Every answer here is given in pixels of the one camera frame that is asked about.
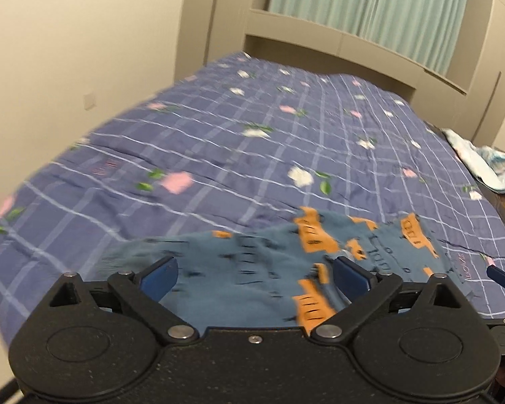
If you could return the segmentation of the blue orange patterned pants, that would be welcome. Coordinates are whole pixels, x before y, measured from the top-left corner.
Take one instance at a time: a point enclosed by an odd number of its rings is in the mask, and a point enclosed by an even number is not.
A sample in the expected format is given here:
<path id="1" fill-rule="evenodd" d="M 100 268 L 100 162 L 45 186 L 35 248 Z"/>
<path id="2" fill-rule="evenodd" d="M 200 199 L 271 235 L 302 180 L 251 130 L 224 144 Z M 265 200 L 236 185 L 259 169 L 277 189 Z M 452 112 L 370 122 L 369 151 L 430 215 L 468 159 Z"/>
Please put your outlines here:
<path id="1" fill-rule="evenodd" d="M 120 271 L 138 273 L 167 259 L 169 269 L 148 290 L 198 330 L 311 330 L 355 296 L 352 284 L 336 273 L 338 257 L 411 283 L 446 274 L 465 296 L 472 295 L 460 266 L 417 215 L 379 224 L 310 207 L 286 223 L 256 232 L 207 231 L 128 241 L 105 251 L 93 275 L 105 279 Z"/>

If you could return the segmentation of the purple plaid floral quilt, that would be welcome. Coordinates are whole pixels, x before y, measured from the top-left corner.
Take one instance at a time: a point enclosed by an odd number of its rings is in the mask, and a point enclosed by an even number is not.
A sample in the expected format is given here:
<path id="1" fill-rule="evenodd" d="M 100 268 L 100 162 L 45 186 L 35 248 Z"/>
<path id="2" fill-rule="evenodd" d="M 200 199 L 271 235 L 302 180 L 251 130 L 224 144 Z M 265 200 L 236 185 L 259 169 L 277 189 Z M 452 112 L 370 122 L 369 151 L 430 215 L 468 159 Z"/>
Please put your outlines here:
<path id="1" fill-rule="evenodd" d="M 505 315 L 505 224 L 449 143 L 400 96 L 245 53 L 93 130 L 0 212 L 0 330 L 12 340 L 60 274 L 90 278 L 133 239 L 244 232 L 303 207 L 381 223 L 415 213 L 475 309 Z"/>

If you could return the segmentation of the white wall socket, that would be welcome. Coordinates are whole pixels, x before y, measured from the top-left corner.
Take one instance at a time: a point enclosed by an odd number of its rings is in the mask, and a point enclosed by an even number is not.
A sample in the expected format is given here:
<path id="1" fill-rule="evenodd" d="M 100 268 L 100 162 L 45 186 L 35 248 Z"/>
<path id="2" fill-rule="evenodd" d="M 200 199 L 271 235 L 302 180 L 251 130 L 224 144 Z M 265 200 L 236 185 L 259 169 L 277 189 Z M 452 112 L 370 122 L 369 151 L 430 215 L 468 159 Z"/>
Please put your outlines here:
<path id="1" fill-rule="evenodd" d="M 93 91 L 83 95 L 83 109 L 90 110 L 96 107 L 96 93 Z"/>

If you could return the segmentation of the light blue white blanket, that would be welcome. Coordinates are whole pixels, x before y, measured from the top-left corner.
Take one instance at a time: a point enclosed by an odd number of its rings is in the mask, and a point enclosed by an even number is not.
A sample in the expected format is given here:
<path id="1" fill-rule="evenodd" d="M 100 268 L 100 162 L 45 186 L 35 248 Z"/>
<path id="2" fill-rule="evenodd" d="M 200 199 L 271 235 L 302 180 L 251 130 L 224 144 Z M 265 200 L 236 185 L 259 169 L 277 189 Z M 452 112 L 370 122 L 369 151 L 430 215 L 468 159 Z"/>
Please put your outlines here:
<path id="1" fill-rule="evenodd" d="M 454 130 L 442 129 L 447 142 L 473 176 L 495 193 L 505 193 L 505 152 L 476 147 Z"/>

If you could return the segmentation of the teal window curtain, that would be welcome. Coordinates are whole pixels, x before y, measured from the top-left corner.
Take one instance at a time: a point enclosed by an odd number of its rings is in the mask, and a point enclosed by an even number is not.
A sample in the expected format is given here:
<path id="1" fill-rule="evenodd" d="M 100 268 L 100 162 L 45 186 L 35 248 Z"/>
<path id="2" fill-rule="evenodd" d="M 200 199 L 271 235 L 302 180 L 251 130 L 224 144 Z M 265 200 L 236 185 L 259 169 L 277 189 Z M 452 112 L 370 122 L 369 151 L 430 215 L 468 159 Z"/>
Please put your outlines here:
<path id="1" fill-rule="evenodd" d="M 467 0 L 270 0 L 268 9 L 360 37 L 445 75 L 466 3 Z"/>

